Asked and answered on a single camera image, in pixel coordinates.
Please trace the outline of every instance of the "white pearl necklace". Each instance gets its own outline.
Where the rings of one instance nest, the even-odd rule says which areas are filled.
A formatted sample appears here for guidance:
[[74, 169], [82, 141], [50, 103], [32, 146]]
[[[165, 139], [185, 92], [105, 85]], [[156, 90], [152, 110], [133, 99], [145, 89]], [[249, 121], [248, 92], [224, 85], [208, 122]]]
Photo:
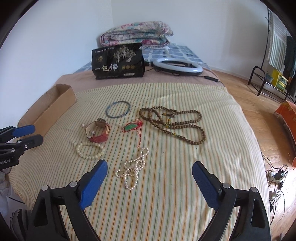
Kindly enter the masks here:
[[[79, 145], [77, 145], [77, 143], [74, 143], [74, 145], [76, 146], [76, 151], [78, 153], [78, 155], [81, 157], [81, 158], [84, 158], [84, 159], [89, 159], [89, 160], [95, 160], [95, 159], [98, 159], [100, 158], [102, 155], [104, 155], [105, 153], [105, 149], [104, 147], [99, 144], [99, 143], [95, 143], [95, 142], [82, 142], [80, 143]], [[83, 155], [81, 153], [81, 149], [82, 149], [82, 146], [96, 146], [96, 147], [99, 147], [101, 149], [101, 152], [99, 152], [98, 154], [96, 155], [93, 155], [93, 156], [86, 156], [86, 155]]]
[[[126, 186], [126, 189], [132, 190], [132, 189], [134, 189], [137, 186], [137, 184], [138, 184], [138, 174], [139, 174], [139, 171], [142, 168], [144, 168], [144, 166], [145, 166], [145, 159], [144, 159], [144, 157], [149, 154], [149, 151], [150, 150], [148, 148], [146, 148], [146, 147], [142, 148], [141, 151], [140, 151], [140, 154], [141, 155], [139, 157], [137, 157], [136, 159], [131, 160], [131, 161], [126, 161], [124, 163], [124, 165], [123, 165], [124, 166], [124, 170], [118, 169], [118, 170], [115, 171], [115, 176], [116, 177], [118, 177], [118, 178], [122, 178], [123, 177], [124, 178], [124, 184]], [[126, 168], [126, 164], [127, 163], [132, 163], [132, 162], [135, 162], [136, 164], [134, 166], [130, 166], [130, 167]], [[127, 182], [127, 178], [128, 177], [134, 177], [135, 178], [134, 184], [131, 187], [128, 186], [128, 182]]]

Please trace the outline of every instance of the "black bag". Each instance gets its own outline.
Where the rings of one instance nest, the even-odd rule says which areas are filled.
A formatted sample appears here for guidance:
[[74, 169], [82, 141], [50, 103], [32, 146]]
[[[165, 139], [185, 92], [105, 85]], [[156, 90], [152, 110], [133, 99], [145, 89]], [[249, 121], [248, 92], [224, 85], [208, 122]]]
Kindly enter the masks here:
[[91, 68], [96, 79], [143, 77], [142, 44], [124, 44], [94, 49]]

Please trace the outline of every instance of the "cardboard box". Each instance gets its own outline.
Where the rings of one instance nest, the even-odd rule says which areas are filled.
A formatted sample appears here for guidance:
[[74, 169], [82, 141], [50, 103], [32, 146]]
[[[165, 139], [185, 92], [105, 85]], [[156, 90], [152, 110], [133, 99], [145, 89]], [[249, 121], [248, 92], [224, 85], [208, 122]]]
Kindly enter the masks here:
[[72, 87], [57, 84], [37, 100], [20, 119], [17, 126], [34, 125], [34, 134], [45, 136], [53, 124], [74, 103], [76, 97]]

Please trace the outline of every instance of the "silver bolt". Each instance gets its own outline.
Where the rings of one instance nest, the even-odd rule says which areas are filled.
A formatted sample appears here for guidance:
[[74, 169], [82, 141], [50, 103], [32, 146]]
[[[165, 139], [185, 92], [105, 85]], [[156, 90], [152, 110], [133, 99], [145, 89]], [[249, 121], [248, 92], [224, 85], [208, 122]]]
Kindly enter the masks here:
[[41, 190], [42, 191], [46, 191], [48, 189], [48, 185], [43, 185], [42, 187], [41, 187]]
[[69, 184], [69, 186], [70, 187], [76, 187], [77, 186], [77, 182], [76, 181], [72, 181], [72, 182], [70, 182], [70, 184]]
[[226, 189], [229, 189], [230, 188], [230, 184], [229, 183], [223, 183], [222, 186]]
[[255, 187], [251, 187], [251, 191], [252, 191], [252, 192], [258, 192], [258, 189], [255, 188]]

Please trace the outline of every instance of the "white ring light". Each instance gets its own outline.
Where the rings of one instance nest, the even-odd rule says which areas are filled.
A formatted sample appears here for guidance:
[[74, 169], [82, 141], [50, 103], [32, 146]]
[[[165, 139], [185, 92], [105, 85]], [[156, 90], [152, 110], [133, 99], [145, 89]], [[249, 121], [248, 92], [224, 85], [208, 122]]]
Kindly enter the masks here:
[[[184, 63], [188, 65], [192, 65], [194, 67], [185, 67], [185, 66], [176, 66], [171, 64], [163, 63], [164, 61], [167, 62], [175, 62], [175, 63]], [[184, 59], [177, 59], [177, 58], [159, 58], [157, 60], [153, 61], [153, 65], [155, 67], [158, 67], [160, 69], [169, 70], [169, 72], [173, 73], [187, 73], [187, 74], [193, 74], [193, 75], [200, 75], [202, 73], [202, 67], [198, 63], [190, 62], [188, 60]]]

